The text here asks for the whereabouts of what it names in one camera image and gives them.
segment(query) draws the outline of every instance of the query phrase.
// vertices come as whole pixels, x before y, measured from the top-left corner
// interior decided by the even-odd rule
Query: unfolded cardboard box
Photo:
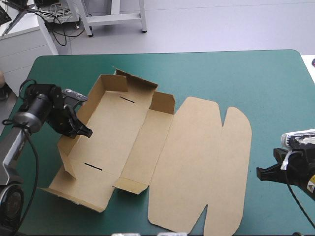
[[[173,95],[157,87],[118,69],[115,75],[100,75],[77,113],[93,135],[60,138],[63,166],[44,190],[98,212],[106,209],[114,186],[144,191],[175,106]]]
[[[150,185],[151,223],[190,232],[207,208],[204,235],[230,236],[243,216],[252,130],[229,107],[188,97],[174,114],[173,95],[116,70],[100,75],[78,118],[88,139],[62,136],[63,166],[45,191],[102,212],[114,187],[139,194]]]

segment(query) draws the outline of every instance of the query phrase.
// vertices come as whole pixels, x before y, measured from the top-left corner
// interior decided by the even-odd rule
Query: black line on cardboard
[[[88,164],[88,163],[84,163],[84,164],[86,164],[87,166],[91,166],[91,167],[93,167],[93,168],[95,168],[95,169],[98,169],[98,170],[102,171],[102,169],[101,169],[101,168],[99,168],[99,167],[96,167],[96,166],[90,165],[90,164]]]
[[[122,99],[124,99],[124,100],[127,100],[127,101],[129,101],[129,102],[132,102],[132,103],[134,103],[134,101],[131,101],[131,100],[129,100],[129,99],[126,99],[126,98],[124,98],[124,97],[121,97],[121,96],[120,96],[120,98],[122,98]]]

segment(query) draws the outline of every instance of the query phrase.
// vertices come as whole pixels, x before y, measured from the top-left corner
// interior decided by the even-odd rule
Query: white table leg
[[[111,15],[120,14],[120,0],[112,0],[112,7],[111,7],[110,14]]]
[[[147,22],[146,22],[146,11],[144,8],[144,0],[139,0],[139,6],[140,6],[140,17],[141,17],[141,23],[142,23],[142,32],[147,32]]]
[[[88,14],[87,14],[83,0],[75,0],[75,2],[77,4],[78,10],[81,16],[81,21],[85,28],[85,32],[87,33],[88,36],[92,36],[93,34],[87,20]]]

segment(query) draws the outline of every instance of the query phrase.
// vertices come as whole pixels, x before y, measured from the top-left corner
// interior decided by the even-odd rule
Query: white tape
[[[315,137],[307,137],[298,140],[299,143],[301,144],[315,144]]]
[[[158,233],[157,236],[187,236],[187,233],[165,232]]]
[[[292,149],[289,149],[286,156],[285,156],[285,159],[283,160],[282,162],[282,165],[281,165],[281,170],[286,170],[286,167],[287,165],[289,164],[289,157],[290,155],[292,154]]]

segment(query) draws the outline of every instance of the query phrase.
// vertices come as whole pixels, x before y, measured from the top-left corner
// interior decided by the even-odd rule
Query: electrical wire
[[[24,86],[25,86],[28,82],[31,82],[31,81],[33,82],[33,85],[37,84],[37,81],[36,81],[36,80],[33,80],[33,79],[27,80],[27,79],[26,79],[26,80],[24,80],[24,81],[21,83],[21,85],[20,85],[18,97],[19,97],[23,102],[26,100],[26,98],[22,96],[22,90],[23,90]]]
[[[30,81],[33,81],[34,84],[37,83],[36,80],[25,80],[20,85],[19,98],[21,98],[23,101],[25,101],[25,98],[21,96],[21,92],[23,90],[24,85],[26,83],[30,82]],[[39,176],[39,156],[38,156],[38,152],[37,152],[37,150],[35,148],[35,145],[34,145],[33,141],[31,140],[30,131],[29,131],[29,128],[27,127],[26,123],[18,124],[18,123],[15,123],[14,120],[12,120],[12,119],[5,119],[5,120],[2,121],[2,124],[3,125],[12,125],[13,124],[13,127],[21,128],[21,130],[24,133],[27,141],[29,142],[29,144],[30,144],[30,146],[31,146],[31,148],[33,150],[34,156],[35,156],[35,179],[34,179],[34,185],[33,185],[33,189],[32,189],[32,192],[31,192],[30,199],[29,199],[29,203],[26,206],[26,209],[25,209],[25,211],[23,213],[23,216],[21,217],[21,220],[20,220],[19,224],[17,225],[17,227],[15,227],[14,231],[10,235],[10,236],[15,236],[16,233],[19,231],[23,221],[25,220],[25,217],[26,217],[26,215],[28,214],[28,212],[30,210],[30,207],[32,205],[32,202],[33,202],[33,199],[34,199],[34,196],[35,196],[35,192],[36,192],[37,185],[38,185],[38,176]]]
[[[290,186],[290,183],[289,183],[289,179],[287,178],[287,170],[284,171],[284,176],[285,176],[285,180],[286,180],[286,185],[292,195],[292,197],[294,198],[294,200],[296,201],[296,203],[298,204],[298,206],[300,207],[302,213],[305,215],[305,217],[307,218],[307,220],[309,221],[309,223],[312,225],[312,227],[315,229],[315,224],[313,223],[313,221],[310,219],[310,217],[307,215],[306,211],[304,210],[304,208],[302,207],[300,201],[297,199],[296,195],[294,194],[291,186]]]
[[[67,22],[67,20],[72,16],[72,13],[69,7],[63,7],[61,4],[59,5],[57,3],[51,4],[49,8],[44,6],[44,7],[39,7],[38,9],[42,12],[53,14],[54,16],[56,16],[57,18],[61,20],[61,24]]]
[[[51,14],[51,13],[43,12],[43,11],[41,11],[41,10],[37,10],[37,12],[40,13],[40,14],[38,14],[37,12],[33,12],[33,11],[28,10],[28,9],[25,9],[25,8],[23,8],[23,7],[21,7],[21,6],[17,5],[17,4],[15,4],[15,3],[13,3],[13,2],[11,2],[11,3],[14,4],[16,7],[18,7],[18,8],[21,9],[21,10],[25,10],[25,11],[31,12],[31,13],[33,13],[33,14],[39,16],[39,17],[46,23],[47,27],[49,27],[49,30],[50,30],[50,32],[52,33],[52,35],[53,35],[54,39],[56,40],[56,42],[57,42],[59,45],[61,45],[61,46],[66,46],[66,45],[67,45],[67,37],[78,37],[78,36],[80,36],[80,35],[84,32],[84,30],[82,30],[78,35],[66,35],[62,23],[60,22],[60,20],[58,19],[58,17],[56,17],[55,15],[53,15],[53,14]],[[53,27],[52,27],[52,28],[50,27],[49,22],[48,22],[41,14],[42,14],[42,15],[47,15],[47,16],[50,16],[50,17],[53,18],[53,23],[54,23],[54,24],[53,24]],[[56,24],[56,21],[58,21],[59,25],[62,26],[63,33],[59,33],[59,32],[56,32],[56,31],[55,31],[55,24]],[[62,35],[62,36],[64,37],[64,43],[61,43],[61,42],[57,39],[57,37],[56,37],[55,34]]]

